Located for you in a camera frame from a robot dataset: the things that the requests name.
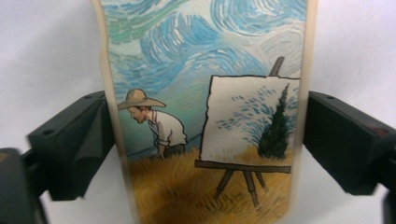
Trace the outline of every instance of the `easel leg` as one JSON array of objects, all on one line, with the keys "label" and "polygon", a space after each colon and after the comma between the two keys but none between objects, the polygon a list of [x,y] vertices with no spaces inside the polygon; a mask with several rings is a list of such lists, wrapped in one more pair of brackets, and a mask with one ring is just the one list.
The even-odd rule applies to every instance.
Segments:
[{"label": "easel leg", "polygon": [[257,178],[259,179],[260,185],[262,185],[262,188],[264,189],[265,193],[268,193],[268,188],[265,185],[264,179],[262,178],[262,173],[255,171]]},{"label": "easel leg", "polygon": [[232,175],[233,175],[233,170],[227,169],[225,171],[224,176],[218,185],[218,188],[217,188],[217,191],[215,194],[215,199],[217,199],[220,196],[220,194],[223,192],[223,190],[225,189],[225,186],[227,186],[227,183],[230,180]]},{"label": "easel leg", "polygon": [[254,187],[253,176],[249,171],[243,171],[245,179],[247,181],[247,190],[251,195],[251,199],[253,200],[253,204],[255,207],[259,206],[259,200],[257,199],[256,189]]}]

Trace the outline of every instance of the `swirling blue sky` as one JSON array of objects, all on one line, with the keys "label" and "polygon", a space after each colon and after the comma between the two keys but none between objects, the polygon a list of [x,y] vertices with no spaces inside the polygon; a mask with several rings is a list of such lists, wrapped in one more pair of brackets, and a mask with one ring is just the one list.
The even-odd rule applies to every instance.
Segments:
[{"label": "swirling blue sky", "polygon": [[[299,74],[303,0],[102,3],[117,101],[123,101],[130,89],[142,89],[149,97],[163,100],[167,112],[193,123],[185,125],[189,137],[199,135],[204,125],[212,75],[267,76],[279,56],[286,58],[282,77]],[[120,118],[122,123],[131,122],[127,114],[120,113]],[[122,128],[126,133],[131,129]],[[131,148],[151,145],[127,139]]]}]

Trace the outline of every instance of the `straw hat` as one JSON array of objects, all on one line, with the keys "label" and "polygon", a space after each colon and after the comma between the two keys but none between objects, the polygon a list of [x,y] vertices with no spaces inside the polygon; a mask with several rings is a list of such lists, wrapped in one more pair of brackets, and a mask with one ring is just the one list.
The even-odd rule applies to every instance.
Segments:
[{"label": "straw hat", "polygon": [[128,107],[131,107],[131,106],[162,106],[162,107],[164,107],[165,104],[160,101],[148,98],[142,90],[134,89],[134,90],[128,91],[125,101],[120,103],[118,105],[118,108],[119,108],[119,110],[122,110],[122,109],[126,109]]}]

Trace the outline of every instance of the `wheat field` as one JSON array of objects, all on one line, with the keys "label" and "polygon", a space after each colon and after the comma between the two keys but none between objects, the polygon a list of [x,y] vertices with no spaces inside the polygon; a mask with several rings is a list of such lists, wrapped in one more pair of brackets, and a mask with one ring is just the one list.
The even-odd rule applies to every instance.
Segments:
[{"label": "wheat field", "polygon": [[[288,208],[290,175],[262,174],[268,191],[256,177],[254,183],[259,207],[253,205],[245,178],[233,173],[228,185],[215,199],[216,188],[225,170],[194,167],[199,150],[163,161],[143,159],[130,163],[134,196],[142,223],[272,223]],[[240,155],[238,160],[261,165],[291,165],[288,149],[283,161],[258,157],[255,148]]]}]

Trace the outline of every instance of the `white background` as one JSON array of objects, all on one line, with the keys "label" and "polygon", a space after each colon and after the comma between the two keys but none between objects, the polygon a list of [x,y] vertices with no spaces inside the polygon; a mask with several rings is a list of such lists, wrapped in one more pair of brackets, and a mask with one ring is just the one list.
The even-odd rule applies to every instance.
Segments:
[{"label": "white background", "polygon": [[[396,128],[395,24],[394,0],[320,1],[311,90]],[[28,133],[103,89],[99,43],[88,0],[0,2],[0,147],[28,150]],[[372,197],[349,196],[306,150],[301,164],[287,223],[381,223],[383,187]],[[85,200],[51,202],[47,193],[42,200],[51,223],[131,223],[115,148]]]}]

